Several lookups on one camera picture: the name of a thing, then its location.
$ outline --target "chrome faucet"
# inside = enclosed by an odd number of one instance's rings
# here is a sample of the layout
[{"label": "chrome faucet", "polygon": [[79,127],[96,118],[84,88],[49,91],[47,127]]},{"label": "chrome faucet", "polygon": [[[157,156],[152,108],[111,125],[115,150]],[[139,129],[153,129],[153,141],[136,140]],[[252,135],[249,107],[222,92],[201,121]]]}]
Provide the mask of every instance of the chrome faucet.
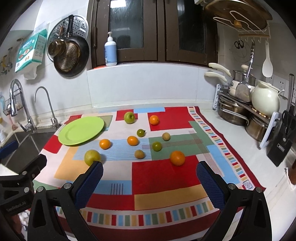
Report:
[{"label": "chrome faucet", "polygon": [[35,91],[35,94],[34,94],[34,103],[36,103],[36,93],[37,93],[37,91],[38,91],[39,89],[44,89],[45,92],[46,92],[46,94],[47,94],[47,98],[48,98],[49,106],[50,106],[50,109],[51,109],[51,111],[52,111],[52,116],[53,116],[53,118],[54,118],[54,120],[52,120],[52,118],[50,119],[50,120],[52,121],[52,127],[54,127],[55,129],[60,128],[61,124],[59,124],[57,118],[56,118],[55,115],[54,115],[54,111],[53,111],[53,109],[52,109],[52,103],[50,102],[49,94],[48,94],[48,91],[47,91],[47,89],[46,89],[45,87],[40,86],[40,87],[37,88],[37,90]]},{"label": "chrome faucet", "polygon": [[29,113],[29,110],[28,110],[28,107],[27,107],[27,103],[26,103],[26,100],[25,100],[25,97],[24,97],[24,91],[22,89],[22,85],[21,83],[19,82],[18,79],[14,79],[11,84],[10,84],[10,105],[11,105],[11,116],[16,116],[17,115],[17,108],[15,106],[15,96],[13,94],[13,88],[14,86],[17,85],[18,88],[19,88],[19,91],[20,91],[20,97],[21,97],[21,101],[22,101],[22,105],[24,106],[24,109],[25,109],[25,113],[26,113],[26,116],[27,116],[27,120],[28,120],[28,124],[26,124],[25,126],[23,126],[21,123],[19,123],[20,127],[25,131],[27,132],[28,130],[31,130],[32,132],[36,131],[36,126],[33,122],[33,119],[32,117],[30,116],[30,113]]}]

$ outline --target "window glass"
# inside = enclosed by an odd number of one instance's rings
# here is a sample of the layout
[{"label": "window glass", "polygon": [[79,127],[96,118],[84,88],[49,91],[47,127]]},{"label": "window glass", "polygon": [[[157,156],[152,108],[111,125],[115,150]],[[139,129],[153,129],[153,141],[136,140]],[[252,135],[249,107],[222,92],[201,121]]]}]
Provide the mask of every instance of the window glass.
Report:
[{"label": "window glass", "polygon": [[143,48],[143,0],[112,0],[109,31],[117,49]]},{"label": "window glass", "polygon": [[205,53],[202,6],[191,0],[177,0],[179,49]]}]

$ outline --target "white spatula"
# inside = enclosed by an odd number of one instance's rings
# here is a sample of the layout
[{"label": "white spatula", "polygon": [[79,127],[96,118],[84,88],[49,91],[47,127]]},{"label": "white spatula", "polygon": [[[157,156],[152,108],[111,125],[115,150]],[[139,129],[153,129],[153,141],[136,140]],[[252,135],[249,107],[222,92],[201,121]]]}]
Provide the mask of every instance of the white spatula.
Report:
[{"label": "white spatula", "polygon": [[270,61],[269,43],[267,41],[265,41],[265,51],[266,51],[266,59],[265,59],[263,66],[262,66],[262,74],[265,77],[270,78],[272,76],[274,68],[273,68],[272,63]]}]

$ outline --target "window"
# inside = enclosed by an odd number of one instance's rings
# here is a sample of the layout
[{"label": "window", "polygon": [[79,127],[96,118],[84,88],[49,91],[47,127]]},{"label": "window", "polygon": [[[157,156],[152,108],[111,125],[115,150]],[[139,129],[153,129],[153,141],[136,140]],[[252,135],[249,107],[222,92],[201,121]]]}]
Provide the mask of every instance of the window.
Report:
[{"label": "window", "polygon": [[96,66],[105,64],[108,32],[117,44],[117,62],[156,61],[156,3],[147,0],[99,1],[96,13]]},{"label": "window", "polygon": [[165,16],[167,61],[215,62],[217,27],[209,27],[212,20],[204,17],[202,6],[188,0],[165,1]]},{"label": "window", "polygon": [[94,1],[91,23],[93,67],[104,65],[108,32],[118,63],[133,61],[217,62],[217,24],[194,0]]}]

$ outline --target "green plate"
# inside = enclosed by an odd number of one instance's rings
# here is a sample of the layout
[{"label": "green plate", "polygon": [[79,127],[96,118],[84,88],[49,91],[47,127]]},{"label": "green plate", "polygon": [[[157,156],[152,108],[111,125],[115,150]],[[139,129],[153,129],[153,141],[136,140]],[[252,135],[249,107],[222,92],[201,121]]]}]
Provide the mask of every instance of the green plate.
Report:
[{"label": "green plate", "polygon": [[59,141],[67,146],[77,145],[95,137],[104,127],[97,116],[87,116],[67,124],[59,133]]}]

